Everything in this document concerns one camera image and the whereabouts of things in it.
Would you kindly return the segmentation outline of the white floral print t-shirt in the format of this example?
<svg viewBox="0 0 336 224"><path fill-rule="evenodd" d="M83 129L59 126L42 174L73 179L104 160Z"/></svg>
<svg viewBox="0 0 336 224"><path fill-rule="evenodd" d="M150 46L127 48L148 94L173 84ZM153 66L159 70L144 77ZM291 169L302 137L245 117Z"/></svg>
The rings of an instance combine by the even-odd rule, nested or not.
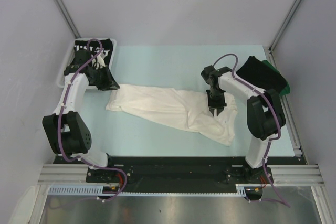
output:
<svg viewBox="0 0 336 224"><path fill-rule="evenodd" d="M178 130L199 133L212 141L231 146L238 109L234 96L225 93L227 106L213 116L206 93L122 84L113 90L106 110L125 112Z"/></svg>

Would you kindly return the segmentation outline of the white plastic laundry basket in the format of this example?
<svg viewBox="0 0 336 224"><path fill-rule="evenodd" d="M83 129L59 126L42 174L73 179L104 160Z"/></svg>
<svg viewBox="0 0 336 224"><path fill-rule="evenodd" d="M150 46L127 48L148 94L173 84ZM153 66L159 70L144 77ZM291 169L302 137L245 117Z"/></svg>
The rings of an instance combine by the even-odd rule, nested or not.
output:
<svg viewBox="0 0 336 224"><path fill-rule="evenodd" d="M117 41L113 38L98 38L103 45L103 53L105 55L104 62L105 65L108 66L110 70L112 70L112 64L115 54L115 49L117 47ZM58 87L63 88L65 84L65 77L64 77L64 71L66 67L73 61L75 56L75 51L78 51L80 49L86 49L87 48L87 42L90 40L90 38L78 38L75 39L73 42L70 43L68 46L68 49L65 53L64 59L62 61L61 67L59 69L59 72L57 74L56 78L56 84Z"/></svg>

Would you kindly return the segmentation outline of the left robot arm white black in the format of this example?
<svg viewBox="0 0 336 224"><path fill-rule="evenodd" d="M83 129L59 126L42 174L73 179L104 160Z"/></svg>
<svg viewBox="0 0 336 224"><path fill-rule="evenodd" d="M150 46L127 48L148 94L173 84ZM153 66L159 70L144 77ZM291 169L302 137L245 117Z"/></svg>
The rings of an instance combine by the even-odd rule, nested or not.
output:
<svg viewBox="0 0 336 224"><path fill-rule="evenodd" d="M116 90L109 66L102 50L80 49L64 70L65 85L59 103L51 115L43 117L42 124L52 151L68 162L85 161L99 166L98 176L105 182L115 178L116 169L108 164L108 155L92 146L92 136L80 109L84 94L90 86L100 91Z"/></svg>

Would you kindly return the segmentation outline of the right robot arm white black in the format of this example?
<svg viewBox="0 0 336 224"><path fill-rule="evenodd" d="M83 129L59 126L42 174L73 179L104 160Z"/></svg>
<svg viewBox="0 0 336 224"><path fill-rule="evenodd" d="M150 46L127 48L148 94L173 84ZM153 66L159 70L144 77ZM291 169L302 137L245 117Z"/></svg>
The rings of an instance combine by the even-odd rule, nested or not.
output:
<svg viewBox="0 0 336 224"><path fill-rule="evenodd" d="M257 183L261 177L268 179L266 164L270 146L281 137L281 128L286 124L279 93L256 87L229 67L215 69L210 65L203 69L201 76L209 85L206 93L212 116L219 116L228 106L224 96L226 91L246 105L251 143L244 164L234 169L238 172L238 181Z"/></svg>

